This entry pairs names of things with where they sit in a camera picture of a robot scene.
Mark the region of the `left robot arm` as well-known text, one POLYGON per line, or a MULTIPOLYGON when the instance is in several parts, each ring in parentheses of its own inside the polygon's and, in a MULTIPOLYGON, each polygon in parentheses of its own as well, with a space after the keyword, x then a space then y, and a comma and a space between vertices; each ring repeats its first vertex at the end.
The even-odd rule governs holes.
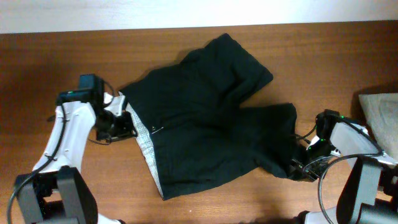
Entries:
POLYGON ((76 90, 57 96, 54 126, 43 154, 32 172, 16 177, 7 206, 8 223, 14 201, 26 223, 119 223, 99 213, 81 176, 92 130, 95 143, 102 145, 137 136, 125 97, 107 94, 108 85, 95 74, 80 75, 76 90))

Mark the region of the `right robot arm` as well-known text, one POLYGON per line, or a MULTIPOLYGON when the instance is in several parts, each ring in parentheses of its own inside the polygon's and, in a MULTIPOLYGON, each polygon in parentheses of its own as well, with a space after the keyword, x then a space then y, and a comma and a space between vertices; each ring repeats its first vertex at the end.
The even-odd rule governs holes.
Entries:
POLYGON ((368 134, 364 126, 337 111, 315 118, 316 135, 307 140, 305 156, 291 160, 291 170, 318 182, 319 212, 304 211, 294 223, 397 223, 397 161, 368 134), (327 172, 347 161, 351 172, 335 207, 326 209, 322 187, 327 172))

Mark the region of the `black shorts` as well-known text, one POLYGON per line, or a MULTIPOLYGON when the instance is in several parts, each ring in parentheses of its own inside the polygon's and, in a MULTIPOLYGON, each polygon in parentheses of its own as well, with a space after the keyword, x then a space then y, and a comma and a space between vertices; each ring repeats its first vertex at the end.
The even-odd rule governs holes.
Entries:
POLYGON ((242 107, 272 79, 223 34, 121 90, 164 200, 219 187, 257 167, 278 178, 303 179, 294 170, 295 161, 307 158, 294 138, 295 106, 242 107))

